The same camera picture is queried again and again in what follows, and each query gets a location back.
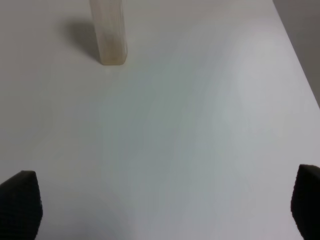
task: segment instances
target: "upright wooden block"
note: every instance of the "upright wooden block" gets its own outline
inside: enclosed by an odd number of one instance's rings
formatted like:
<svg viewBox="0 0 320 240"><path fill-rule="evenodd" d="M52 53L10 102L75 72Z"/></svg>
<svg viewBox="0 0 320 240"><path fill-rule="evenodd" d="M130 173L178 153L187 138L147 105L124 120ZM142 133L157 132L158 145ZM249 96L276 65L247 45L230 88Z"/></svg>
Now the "upright wooden block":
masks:
<svg viewBox="0 0 320 240"><path fill-rule="evenodd" d="M122 65L127 58L122 0L90 0L103 65Z"/></svg>

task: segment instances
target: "white table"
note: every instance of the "white table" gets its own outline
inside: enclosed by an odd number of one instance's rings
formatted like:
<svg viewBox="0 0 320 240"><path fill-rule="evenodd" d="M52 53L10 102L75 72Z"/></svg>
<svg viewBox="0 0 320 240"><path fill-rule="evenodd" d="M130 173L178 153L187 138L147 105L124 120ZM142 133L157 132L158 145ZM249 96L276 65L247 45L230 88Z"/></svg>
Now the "white table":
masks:
<svg viewBox="0 0 320 240"><path fill-rule="evenodd" d="M0 180L37 172L38 239L301 240L320 111L272 1L123 5L108 67L75 37L87 0L0 1Z"/></svg>

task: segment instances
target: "wooden block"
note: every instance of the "wooden block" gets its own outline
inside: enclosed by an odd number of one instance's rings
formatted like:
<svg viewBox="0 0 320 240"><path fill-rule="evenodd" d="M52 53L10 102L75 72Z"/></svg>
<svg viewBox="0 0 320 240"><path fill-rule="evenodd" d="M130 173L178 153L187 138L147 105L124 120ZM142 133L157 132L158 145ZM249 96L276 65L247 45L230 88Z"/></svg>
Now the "wooden block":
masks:
<svg viewBox="0 0 320 240"><path fill-rule="evenodd" d="M122 0L90 0L103 65L122 65L127 58Z"/></svg>

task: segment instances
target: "white tabletop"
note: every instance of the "white tabletop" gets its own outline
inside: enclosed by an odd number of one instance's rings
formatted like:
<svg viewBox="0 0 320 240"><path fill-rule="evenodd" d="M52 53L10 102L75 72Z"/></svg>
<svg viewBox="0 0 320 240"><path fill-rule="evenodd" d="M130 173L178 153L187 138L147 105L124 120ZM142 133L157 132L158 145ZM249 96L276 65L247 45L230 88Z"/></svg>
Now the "white tabletop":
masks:
<svg viewBox="0 0 320 240"><path fill-rule="evenodd" d="M301 240L320 111L272 1L123 5L102 66L88 0L0 1L0 180L37 172L38 239Z"/></svg>

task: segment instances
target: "gray floor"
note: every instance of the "gray floor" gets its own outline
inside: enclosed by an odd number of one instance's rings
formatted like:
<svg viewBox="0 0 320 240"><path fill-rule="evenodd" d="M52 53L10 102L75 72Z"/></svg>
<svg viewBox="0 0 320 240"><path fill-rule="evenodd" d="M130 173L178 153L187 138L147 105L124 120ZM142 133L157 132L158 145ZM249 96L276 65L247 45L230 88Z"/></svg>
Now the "gray floor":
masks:
<svg viewBox="0 0 320 240"><path fill-rule="evenodd" d="M320 105L320 1L274 0L274 4Z"/></svg>

